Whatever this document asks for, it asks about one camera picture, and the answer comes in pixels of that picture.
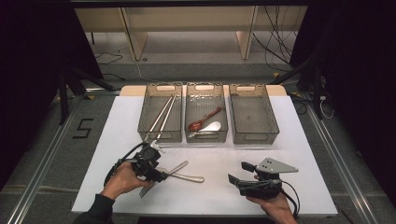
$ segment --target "table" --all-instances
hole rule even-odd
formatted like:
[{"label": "table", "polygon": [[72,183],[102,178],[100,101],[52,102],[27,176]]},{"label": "table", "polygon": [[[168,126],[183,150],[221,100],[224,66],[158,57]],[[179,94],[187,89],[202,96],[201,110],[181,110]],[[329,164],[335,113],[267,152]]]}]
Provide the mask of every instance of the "table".
[{"label": "table", "polygon": [[[301,216],[335,216],[337,211],[292,101],[282,93],[282,87],[271,88],[270,100],[280,130],[272,145],[235,146],[231,130],[228,131],[225,143],[210,147],[187,144],[183,135],[181,143],[163,147],[166,153],[158,160],[159,166],[170,170],[183,161],[189,161],[179,173],[201,175],[205,182],[192,183],[168,177],[163,182],[156,183],[143,199],[138,196],[140,190],[121,195],[113,205],[113,211],[135,216],[263,217],[265,214],[260,207],[240,196],[239,190],[228,182],[227,174],[254,180],[253,173],[242,170],[241,161],[259,164],[270,157],[299,169],[298,173],[281,174],[280,177],[297,190],[301,201]],[[111,166],[141,142],[137,124],[143,104],[143,89],[126,88],[121,91],[121,96],[116,97],[72,208],[73,212],[84,212],[91,207],[94,194],[102,190]],[[284,189],[295,199],[291,188],[284,185]]]}]

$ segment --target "human hand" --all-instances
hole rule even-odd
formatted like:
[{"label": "human hand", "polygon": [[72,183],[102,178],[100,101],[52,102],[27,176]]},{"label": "human hand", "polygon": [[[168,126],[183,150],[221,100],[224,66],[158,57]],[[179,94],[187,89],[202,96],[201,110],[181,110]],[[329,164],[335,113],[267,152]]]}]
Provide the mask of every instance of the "human hand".
[{"label": "human hand", "polygon": [[124,162],[119,166],[116,173],[107,181],[101,194],[115,200],[123,193],[140,187],[150,187],[152,185],[153,183],[151,181],[141,180],[136,176],[130,162]]},{"label": "human hand", "polygon": [[282,193],[279,193],[274,199],[264,200],[247,197],[253,203],[260,205],[276,224],[296,224],[297,221],[290,210],[288,199]]}]

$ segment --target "person's left hand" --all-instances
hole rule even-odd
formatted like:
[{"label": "person's left hand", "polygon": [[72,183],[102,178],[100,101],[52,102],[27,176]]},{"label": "person's left hand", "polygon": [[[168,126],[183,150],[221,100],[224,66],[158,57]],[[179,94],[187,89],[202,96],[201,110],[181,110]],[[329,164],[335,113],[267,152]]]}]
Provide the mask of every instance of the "person's left hand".
[{"label": "person's left hand", "polygon": [[152,185],[151,181],[142,180],[136,176],[130,162],[124,162],[119,166],[116,173],[110,177],[101,194],[115,200],[123,193]]}]

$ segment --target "black sleeve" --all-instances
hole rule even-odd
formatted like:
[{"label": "black sleeve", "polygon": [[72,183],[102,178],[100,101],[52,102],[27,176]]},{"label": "black sleeve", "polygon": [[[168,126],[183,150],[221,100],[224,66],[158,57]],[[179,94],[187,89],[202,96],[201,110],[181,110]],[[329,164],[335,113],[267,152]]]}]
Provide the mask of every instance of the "black sleeve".
[{"label": "black sleeve", "polygon": [[74,224],[107,224],[113,223],[111,215],[113,213],[113,203],[115,201],[101,194],[95,195],[95,201],[88,212],[80,214]]}]

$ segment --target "gray carpet floor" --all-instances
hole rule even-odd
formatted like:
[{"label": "gray carpet floor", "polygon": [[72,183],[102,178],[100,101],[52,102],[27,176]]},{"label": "gray carpet floor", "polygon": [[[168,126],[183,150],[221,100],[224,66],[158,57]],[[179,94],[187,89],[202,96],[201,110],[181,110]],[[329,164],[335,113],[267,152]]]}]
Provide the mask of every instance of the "gray carpet floor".
[{"label": "gray carpet floor", "polygon": [[[227,64],[216,62],[155,63],[156,60],[159,60],[155,57],[159,56],[153,53],[152,48],[154,47],[148,46],[147,51],[145,51],[147,54],[144,54],[144,57],[147,57],[149,61],[153,61],[154,63],[140,63],[139,69],[137,69],[134,63],[119,62],[101,64],[100,66],[104,74],[111,73],[124,78],[124,80],[121,80],[118,77],[108,75],[105,76],[105,81],[115,87],[145,84],[149,79],[167,81],[219,80],[224,84],[232,82],[267,83],[274,79],[273,73],[276,71],[274,68],[271,68],[271,64],[239,63],[237,61],[228,62]],[[273,66],[288,69],[288,66],[285,64],[274,63]],[[295,86],[297,79],[298,77],[294,77],[288,80],[284,85],[285,89],[287,91],[297,91]],[[87,88],[96,87],[86,81],[84,81],[84,85]],[[91,97],[83,97],[79,103],[77,103],[78,101],[76,99],[70,100],[69,103],[76,105],[76,112],[22,223],[71,223],[77,216],[77,214],[71,212],[71,207],[77,197],[78,189],[90,165],[92,155],[106,124],[107,115],[116,97],[112,93],[89,93],[89,95]],[[299,223],[333,224],[351,223],[351,221],[353,223],[363,223],[318,133],[312,119],[312,113],[309,110],[304,112],[306,106],[311,105],[302,105],[300,102],[295,102],[296,111],[300,114],[300,122],[317,160],[319,170],[323,175],[334,202],[340,210],[339,215],[336,217],[301,217]],[[325,105],[324,109],[328,111],[332,110],[328,105]],[[0,223],[6,223],[14,206],[22,196],[25,187],[35,174],[39,163],[51,144],[52,138],[60,127],[60,116],[60,102],[55,98],[49,107],[46,119],[44,119],[40,130],[36,134],[35,141],[32,143],[30,150],[26,151],[23,158],[21,158],[12,177],[0,193]],[[86,133],[78,130],[78,125],[82,119],[89,119],[84,121],[84,125],[91,128],[91,131],[87,138],[74,138]],[[347,161],[349,171],[361,188],[379,223],[395,223],[395,208],[376,182],[364,159],[356,153],[355,145],[351,141],[342,121],[335,114],[332,119],[324,119],[322,122],[331,134],[332,140],[337,145],[342,157]],[[123,214],[114,215],[114,221],[116,223],[137,223],[138,219],[139,217]],[[240,220],[239,223],[248,223],[248,220]]]}]

